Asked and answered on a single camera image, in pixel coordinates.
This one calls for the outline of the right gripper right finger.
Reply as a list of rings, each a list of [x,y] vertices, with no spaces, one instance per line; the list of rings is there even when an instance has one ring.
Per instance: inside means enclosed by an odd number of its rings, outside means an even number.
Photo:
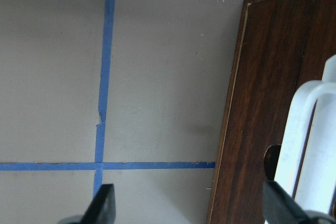
[[[276,181],[264,182],[262,190],[265,223],[335,223],[335,219],[328,214],[304,211]]]

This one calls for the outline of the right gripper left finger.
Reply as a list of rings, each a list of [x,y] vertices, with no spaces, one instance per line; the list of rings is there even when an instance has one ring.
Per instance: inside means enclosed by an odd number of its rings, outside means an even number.
[[[82,216],[67,217],[58,223],[115,223],[115,203],[114,184],[103,184]]]

